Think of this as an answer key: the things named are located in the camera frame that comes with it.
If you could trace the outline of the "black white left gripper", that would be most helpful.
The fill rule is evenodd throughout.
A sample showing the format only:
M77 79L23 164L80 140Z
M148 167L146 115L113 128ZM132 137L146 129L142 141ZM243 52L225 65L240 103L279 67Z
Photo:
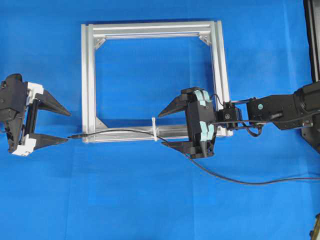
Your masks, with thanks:
M4 125L10 154L26 157L34 150L68 141L67 138L34 133L38 110L71 116L42 85L24 82L19 73L9 75L1 82L0 122Z

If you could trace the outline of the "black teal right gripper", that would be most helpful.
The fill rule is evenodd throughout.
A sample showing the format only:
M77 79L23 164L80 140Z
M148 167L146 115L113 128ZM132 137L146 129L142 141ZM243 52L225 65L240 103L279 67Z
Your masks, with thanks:
M158 117L184 111L189 141L163 141L162 144L192 159L212 157L217 136L215 109L209 93L203 88L183 89Z

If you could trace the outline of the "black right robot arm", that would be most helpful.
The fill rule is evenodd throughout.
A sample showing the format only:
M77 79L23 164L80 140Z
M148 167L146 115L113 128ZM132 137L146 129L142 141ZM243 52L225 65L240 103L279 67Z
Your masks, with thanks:
M223 102L217 110L213 97L203 88L183 89L158 117L184 112L188 141L166 142L165 146L192 159L214 155L218 128L227 131L245 129L253 136L262 133L267 123L279 130L301 129L302 138L320 150L320 85L305 85L292 94L274 94L263 98Z

